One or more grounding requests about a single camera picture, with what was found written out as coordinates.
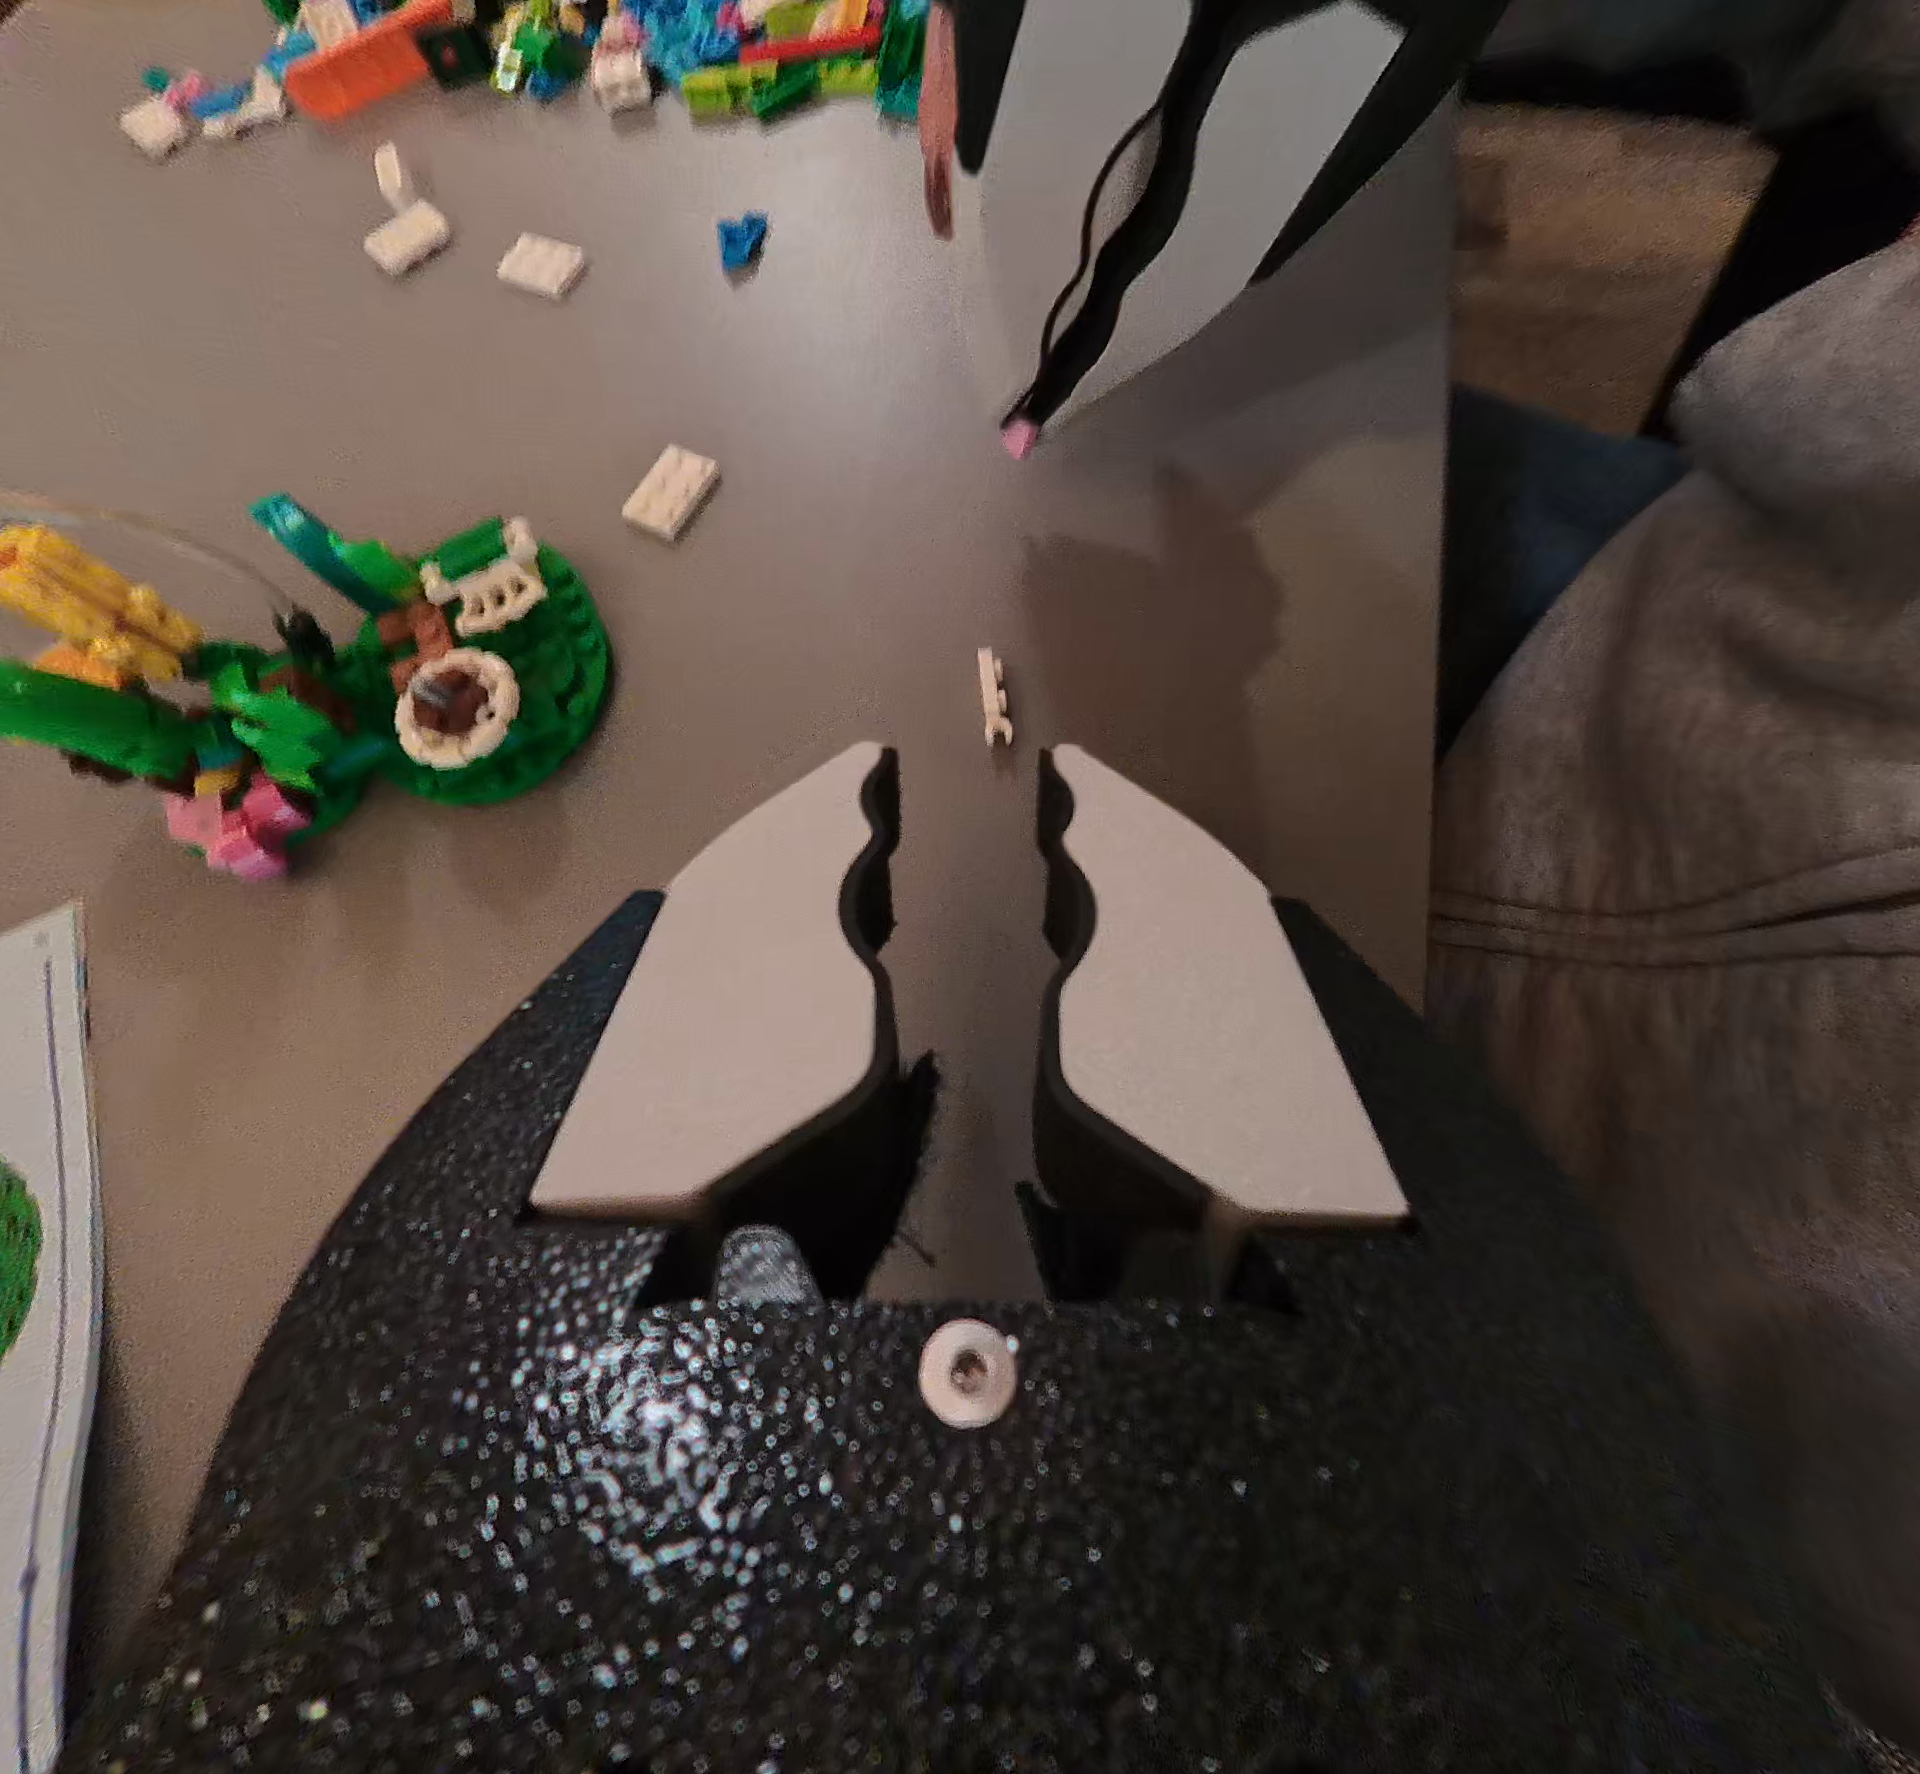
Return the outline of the lego instruction booklet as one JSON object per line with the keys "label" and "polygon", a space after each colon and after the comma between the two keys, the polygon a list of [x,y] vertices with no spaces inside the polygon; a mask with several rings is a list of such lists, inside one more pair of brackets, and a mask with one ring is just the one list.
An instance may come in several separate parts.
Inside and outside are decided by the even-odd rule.
{"label": "lego instruction booklet", "polygon": [[70,1605],[97,1398],[106,1198],[82,915],[0,939],[0,1768],[70,1728]]}

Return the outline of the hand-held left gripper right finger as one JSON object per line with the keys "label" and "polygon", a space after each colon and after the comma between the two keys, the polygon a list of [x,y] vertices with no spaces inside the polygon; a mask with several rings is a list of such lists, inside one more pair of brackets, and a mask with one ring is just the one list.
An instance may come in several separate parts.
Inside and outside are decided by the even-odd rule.
{"label": "hand-held left gripper right finger", "polygon": [[1039,755],[1034,1176],[1057,1303],[1292,1308],[1289,1260],[1402,1253],[1402,1186],[1268,880],[1089,747]]}

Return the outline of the green lego garden model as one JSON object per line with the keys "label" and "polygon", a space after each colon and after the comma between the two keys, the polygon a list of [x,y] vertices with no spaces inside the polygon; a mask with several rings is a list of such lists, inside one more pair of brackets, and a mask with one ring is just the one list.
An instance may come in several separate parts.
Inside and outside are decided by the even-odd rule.
{"label": "green lego garden model", "polygon": [[[0,597],[44,646],[4,660],[4,739],[55,751],[77,779],[149,789],[168,833],[210,871],[273,880],[370,783],[453,811],[516,804],[597,733],[615,636],[581,571],[524,511],[428,556],[349,537],[290,490],[252,517],[356,611],[349,636],[252,562],[148,511],[12,496]],[[270,602],[270,636],[203,629],[77,530],[148,535],[252,581]]]}

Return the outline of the pile of colourful lego bricks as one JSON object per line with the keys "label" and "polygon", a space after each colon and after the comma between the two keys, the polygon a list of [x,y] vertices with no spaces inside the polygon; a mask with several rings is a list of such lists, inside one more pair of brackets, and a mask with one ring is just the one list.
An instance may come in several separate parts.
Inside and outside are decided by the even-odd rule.
{"label": "pile of colourful lego bricks", "polygon": [[270,51],[239,83],[149,67],[118,135],[176,155],[286,115],[354,117],[421,83],[607,115],[673,92],[689,117],[758,117],[865,99],[919,117],[931,0],[264,0]]}

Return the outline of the person's right hand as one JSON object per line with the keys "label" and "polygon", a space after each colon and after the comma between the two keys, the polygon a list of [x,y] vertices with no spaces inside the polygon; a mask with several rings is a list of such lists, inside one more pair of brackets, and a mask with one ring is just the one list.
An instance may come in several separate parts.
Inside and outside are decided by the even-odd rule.
{"label": "person's right hand", "polygon": [[919,89],[919,151],[922,151],[922,219],[935,238],[949,244],[949,175],[959,135],[959,62],[953,62],[953,16],[946,0],[931,0],[922,20],[922,89]]}

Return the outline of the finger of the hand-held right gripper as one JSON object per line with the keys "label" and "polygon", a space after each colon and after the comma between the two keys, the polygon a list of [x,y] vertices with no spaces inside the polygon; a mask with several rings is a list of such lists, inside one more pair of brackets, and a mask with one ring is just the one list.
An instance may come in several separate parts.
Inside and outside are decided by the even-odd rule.
{"label": "finger of the hand-held right gripper", "polygon": [[1229,51],[1193,104],[1161,92],[1089,184],[1079,271],[1046,327],[1034,427],[1076,421],[1212,333],[1292,227],[1405,25],[1332,0]]}
{"label": "finger of the hand-held right gripper", "polygon": [[1161,92],[1187,11],[1193,0],[1022,0],[976,169],[976,377],[1001,421],[1026,412],[1046,321],[1079,271],[1094,169]]}

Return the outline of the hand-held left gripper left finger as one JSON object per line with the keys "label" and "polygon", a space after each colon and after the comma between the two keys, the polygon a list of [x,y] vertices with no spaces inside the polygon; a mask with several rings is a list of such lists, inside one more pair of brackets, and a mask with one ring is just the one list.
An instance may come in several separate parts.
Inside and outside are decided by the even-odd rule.
{"label": "hand-held left gripper left finger", "polygon": [[529,1220],[669,1239],[709,1280],[738,1228],[857,1303],[900,1239],[938,1106],[900,1044],[900,751],[857,739],[726,825],[649,939],[529,1186]]}

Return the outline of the blue jeans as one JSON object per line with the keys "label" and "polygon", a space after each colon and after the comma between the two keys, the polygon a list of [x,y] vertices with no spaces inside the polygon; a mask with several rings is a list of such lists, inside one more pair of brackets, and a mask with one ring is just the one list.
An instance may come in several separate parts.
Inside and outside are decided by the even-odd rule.
{"label": "blue jeans", "polygon": [[1669,439],[1598,435],[1507,392],[1451,388],[1438,755],[1581,566],[1682,479],[1686,453]]}

